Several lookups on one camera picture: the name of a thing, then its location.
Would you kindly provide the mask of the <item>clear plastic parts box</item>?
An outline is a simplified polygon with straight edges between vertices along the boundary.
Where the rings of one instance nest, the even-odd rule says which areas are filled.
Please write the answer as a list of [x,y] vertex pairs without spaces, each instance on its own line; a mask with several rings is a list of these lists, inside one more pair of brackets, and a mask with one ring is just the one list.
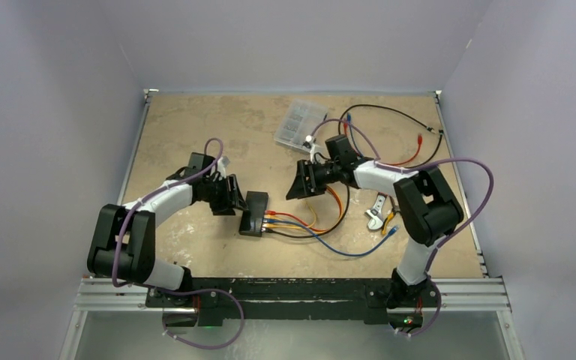
[[309,152],[309,148],[304,146],[306,137],[326,120],[328,112],[327,106],[307,100],[293,100],[274,133],[274,141],[296,151]]

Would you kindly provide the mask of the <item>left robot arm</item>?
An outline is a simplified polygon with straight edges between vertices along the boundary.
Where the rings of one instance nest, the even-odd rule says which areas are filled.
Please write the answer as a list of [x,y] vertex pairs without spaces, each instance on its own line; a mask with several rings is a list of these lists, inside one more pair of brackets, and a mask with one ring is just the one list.
[[208,203],[215,216],[232,216],[247,205],[229,160],[194,152],[187,166],[169,175],[151,193],[99,212],[86,266],[116,284],[139,284],[164,290],[165,298],[183,307],[194,296],[191,270],[156,256],[156,229],[194,203]]

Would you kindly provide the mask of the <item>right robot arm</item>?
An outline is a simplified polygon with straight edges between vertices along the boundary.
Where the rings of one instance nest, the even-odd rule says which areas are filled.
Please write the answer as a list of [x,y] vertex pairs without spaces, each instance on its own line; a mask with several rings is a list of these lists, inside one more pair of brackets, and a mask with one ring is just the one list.
[[405,169],[359,157],[345,135],[326,140],[329,160],[299,160],[288,200],[323,194],[326,186],[340,182],[359,190],[394,197],[409,241],[391,276],[391,295],[409,305],[428,279],[427,265],[440,240],[453,234],[464,212],[437,166]]

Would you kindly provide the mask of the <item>black network switch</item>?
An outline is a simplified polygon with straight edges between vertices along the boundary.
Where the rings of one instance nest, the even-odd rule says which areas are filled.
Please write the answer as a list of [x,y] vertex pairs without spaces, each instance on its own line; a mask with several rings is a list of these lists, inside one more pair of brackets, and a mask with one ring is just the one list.
[[261,191],[248,191],[245,197],[247,210],[242,212],[238,233],[241,236],[261,237],[269,194]]

